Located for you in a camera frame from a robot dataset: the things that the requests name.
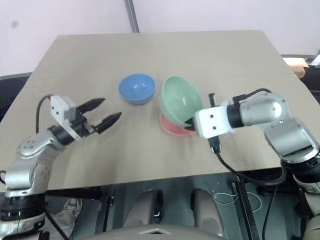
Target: bowl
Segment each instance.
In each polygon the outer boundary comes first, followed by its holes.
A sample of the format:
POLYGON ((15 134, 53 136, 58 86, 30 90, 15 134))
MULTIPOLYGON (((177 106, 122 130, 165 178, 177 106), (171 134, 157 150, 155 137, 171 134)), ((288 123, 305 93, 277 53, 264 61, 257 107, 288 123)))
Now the bowl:
POLYGON ((185 122, 203 109, 197 89, 181 76, 168 77, 161 88, 161 113, 172 124, 186 127, 185 122))
POLYGON ((194 131, 184 129, 183 126, 172 124, 162 114, 159 117, 161 127, 168 133, 175 135, 177 138, 185 138, 195 134, 194 131))
POLYGON ((121 80, 118 91, 123 99, 131 104, 141 105, 149 102, 156 90, 155 80, 143 73, 135 73, 121 80))

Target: black cable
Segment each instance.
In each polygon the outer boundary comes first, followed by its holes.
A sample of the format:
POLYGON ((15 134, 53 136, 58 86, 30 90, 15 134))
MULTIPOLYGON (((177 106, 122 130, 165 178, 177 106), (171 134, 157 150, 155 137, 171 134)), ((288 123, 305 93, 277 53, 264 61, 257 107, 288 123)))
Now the black cable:
POLYGON ((223 158, 220 155, 220 151, 215 150, 214 153, 217 155, 217 157, 218 157, 219 161, 222 163, 222 165, 225 166, 230 172, 232 172, 233 174, 235 174, 239 178, 243 178, 244 180, 250 181, 254 184, 261 185, 261 186, 275 186, 275 185, 279 185, 279 184, 283 183, 287 178, 287 170, 286 170, 282 160, 280 161, 281 168, 282 168, 282 174, 280 177, 278 177, 274 180, 259 180, 259 179, 255 179, 255 178, 246 176, 243 173, 234 170, 232 167, 230 167, 223 160, 223 158))
POLYGON ((6 174, 6 172, 7 171, 5 171, 5 170, 0 171, 0 182, 3 183, 4 185, 6 185, 6 182, 5 182, 5 180, 2 179, 1 174, 6 174))
POLYGON ((59 227, 59 225, 56 223, 56 221, 54 220, 54 218, 51 216, 51 214, 49 213, 48 209, 45 207, 44 208, 44 212, 46 217, 50 220, 50 222, 52 223, 52 225, 55 227, 55 229, 60 233, 60 235, 63 237, 63 239, 65 240, 69 240, 69 238, 67 237, 67 235, 64 233, 64 231, 59 227))
POLYGON ((36 107, 36 113, 35 113, 35 133, 36 134, 39 133, 39 115, 40 115, 41 105, 46 99, 50 100, 51 96, 52 96, 51 94, 45 95, 43 98, 41 98, 41 100, 38 103, 38 106, 36 107))
POLYGON ((249 94, 246 94, 245 96, 246 96, 247 98, 249 98, 249 97, 251 97, 251 96, 253 96, 253 95, 255 95, 255 94, 259 93, 259 92, 272 93, 272 92, 271 92, 269 89, 267 89, 267 88, 259 88, 259 89, 255 90, 255 91, 253 91, 253 92, 250 92, 249 94))
POLYGON ((269 203, 268 210, 266 211, 266 215, 265 215, 265 219, 264 219, 264 223, 263 223, 263 228, 262 228, 262 240, 266 240, 266 227, 267 227, 268 217, 269 217, 270 209, 271 209, 272 203, 274 202, 278 187, 279 187, 279 185, 277 185, 275 187, 274 192, 271 197, 271 200, 270 200, 270 203, 269 203))

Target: table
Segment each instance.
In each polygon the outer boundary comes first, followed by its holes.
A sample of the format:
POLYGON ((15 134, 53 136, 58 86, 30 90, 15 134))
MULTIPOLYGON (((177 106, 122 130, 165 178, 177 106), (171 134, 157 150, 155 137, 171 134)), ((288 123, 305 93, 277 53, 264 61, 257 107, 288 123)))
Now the table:
MULTIPOLYGON (((91 124, 115 112, 122 116, 103 134, 67 147, 53 165, 49 190, 227 172, 205 139, 177 139, 160 127, 160 89, 171 75, 193 83, 205 107, 210 106, 211 92, 221 103, 268 88, 283 96, 291 113, 320 139, 320 106, 261 31, 61 35, 0 124, 0 169, 7 169, 17 145, 35 134, 40 98, 55 94, 69 96, 77 105, 106 98, 87 114, 91 124), (145 73, 156 81, 154 97, 145 105, 130 105, 118 94, 119 81, 132 73, 145 73)), ((54 123, 45 102, 40 131, 54 123)), ((256 126, 223 135, 220 142, 225 161, 236 170, 280 166, 256 126)))

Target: pink bowl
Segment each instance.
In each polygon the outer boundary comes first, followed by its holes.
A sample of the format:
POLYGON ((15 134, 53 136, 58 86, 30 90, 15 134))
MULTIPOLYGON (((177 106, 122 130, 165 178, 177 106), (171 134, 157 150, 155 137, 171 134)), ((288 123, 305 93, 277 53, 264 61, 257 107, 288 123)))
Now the pink bowl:
POLYGON ((162 114, 160 114, 160 125, 166 132, 175 135, 177 138, 185 138, 195 134, 194 131, 184 129, 183 126, 169 122, 162 114))

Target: blue bowl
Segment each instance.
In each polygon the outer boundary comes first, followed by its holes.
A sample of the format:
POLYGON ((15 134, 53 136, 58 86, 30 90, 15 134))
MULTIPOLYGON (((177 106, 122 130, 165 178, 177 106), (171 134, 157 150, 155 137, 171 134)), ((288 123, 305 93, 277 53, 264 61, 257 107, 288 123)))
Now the blue bowl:
POLYGON ((142 73, 126 76, 118 86, 122 98, 131 104, 146 104, 154 96, 156 90, 155 80, 142 73))

